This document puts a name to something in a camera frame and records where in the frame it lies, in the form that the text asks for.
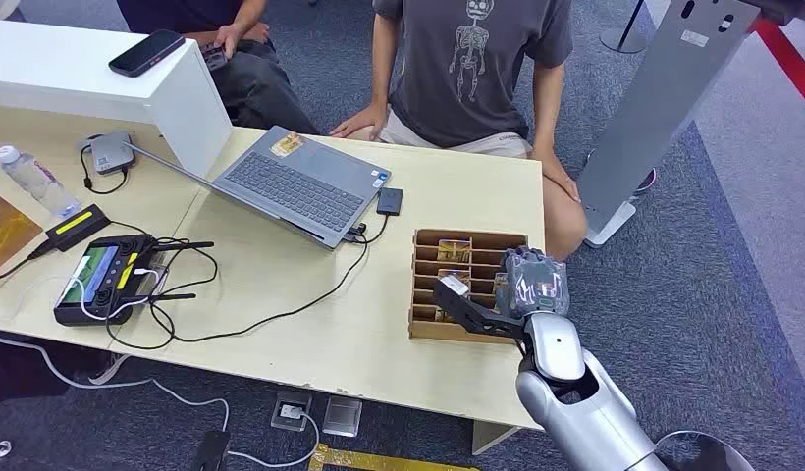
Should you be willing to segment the person's hand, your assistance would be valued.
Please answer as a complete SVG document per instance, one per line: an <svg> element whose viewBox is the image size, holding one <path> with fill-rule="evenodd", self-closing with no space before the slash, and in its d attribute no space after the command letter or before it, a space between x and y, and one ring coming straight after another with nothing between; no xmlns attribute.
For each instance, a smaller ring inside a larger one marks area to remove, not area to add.
<svg viewBox="0 0 805 471"><path fill-rule="evenodd" d="M240 24L232 23L221 26L212 43L215 47L221 47L227 60L231 59L238 49L238 45L244 39L265 42L269 38L269 26L264 23L256 23L250 28Z"/></svg>

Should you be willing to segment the person's right hand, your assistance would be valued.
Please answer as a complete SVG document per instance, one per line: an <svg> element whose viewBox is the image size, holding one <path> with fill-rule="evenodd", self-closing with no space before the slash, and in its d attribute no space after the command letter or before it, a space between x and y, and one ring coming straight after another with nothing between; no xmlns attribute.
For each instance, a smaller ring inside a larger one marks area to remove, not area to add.
<svg viewBox="0 0 805 471"><path fill-rule="evenodd" d="M352 117L347 118L330 131L337 138L376 141L387 119L387 104L371 103Z"/></svg>

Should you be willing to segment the person's left hand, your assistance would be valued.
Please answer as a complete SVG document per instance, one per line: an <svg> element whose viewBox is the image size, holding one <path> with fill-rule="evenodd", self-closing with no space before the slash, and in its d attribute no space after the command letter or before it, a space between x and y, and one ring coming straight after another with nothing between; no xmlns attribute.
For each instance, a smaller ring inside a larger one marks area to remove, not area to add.
<svg viewBox="0 0 805 471"><path fill-rule="evenodd" d="M544 177L561 187L572 200L581 202L576 182L565 171L551 145L534 147L529 157L541 163Z"/></svg>

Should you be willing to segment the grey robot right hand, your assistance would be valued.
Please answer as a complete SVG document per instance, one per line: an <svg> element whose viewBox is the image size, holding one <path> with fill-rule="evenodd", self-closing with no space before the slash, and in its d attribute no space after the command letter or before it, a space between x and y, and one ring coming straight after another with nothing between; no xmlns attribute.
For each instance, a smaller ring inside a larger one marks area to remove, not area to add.
<svg viewBox="0 0 805 471"><path fill-rule="evenodd" d="M570 297L564 262L528 246L507 249L496 277L496 308L520 319L533 312L566 316Z"/></svg>

